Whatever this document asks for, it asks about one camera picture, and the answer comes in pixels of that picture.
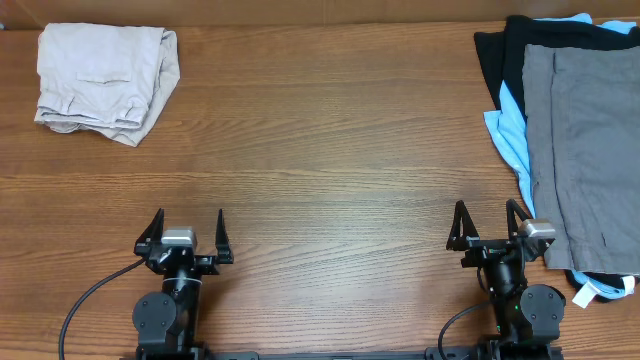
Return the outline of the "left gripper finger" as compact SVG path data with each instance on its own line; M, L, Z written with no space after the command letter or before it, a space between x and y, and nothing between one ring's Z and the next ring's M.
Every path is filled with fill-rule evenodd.
M136 246L149 245L159 242L164 229L164 209L159 208L156 212L153 220L142 232L139 238L136 240Z
M230 246L229 237L226 231L223 210L220 209L217 217L215 247L218 258L232 258L233 252Z

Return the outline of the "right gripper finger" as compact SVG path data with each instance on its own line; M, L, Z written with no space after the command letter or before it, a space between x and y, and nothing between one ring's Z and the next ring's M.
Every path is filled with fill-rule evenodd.
M479 234L464 204L464 201L457 201L454 209L453 223L447 242L468 243L469 241L478 239Z
M505 204L507 215L508 236L513 239L518 234L519 222L524 222L531 216L514 200L509 199Z

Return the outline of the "grey shorts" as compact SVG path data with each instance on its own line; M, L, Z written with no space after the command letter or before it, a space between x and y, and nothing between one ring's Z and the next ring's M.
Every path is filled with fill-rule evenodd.
M639 50L529 45L524 85L535 213L548 267L639 272Z

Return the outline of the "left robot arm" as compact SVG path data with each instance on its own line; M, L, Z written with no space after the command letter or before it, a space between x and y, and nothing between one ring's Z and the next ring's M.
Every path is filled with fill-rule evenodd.
M164 228L158 210L134 245L134 254L163 277L162 289L144 295L134 306L132 322L138 332L138 359L211 359L211 350L196 340L202 278L218 275L234 262L224 215L218 213L214 255L197 253L191 227Z

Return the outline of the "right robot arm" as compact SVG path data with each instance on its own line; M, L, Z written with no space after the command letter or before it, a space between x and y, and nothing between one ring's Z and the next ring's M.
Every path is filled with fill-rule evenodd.
M437 351L443 359L446 331L456 320L485 307L493 309L495 335L483 336L477 345L459 351L474 360L553 360L563 357L551 343L560 337L566 297L558 289L544 284L530 285L526 264L542 257L555 241L555 229L545 219L534 219L513 199L506 204L508 237L483 240L465 203L455 204L446 248L464 253L463 268L474 268L488 300L462 310L440 330Z

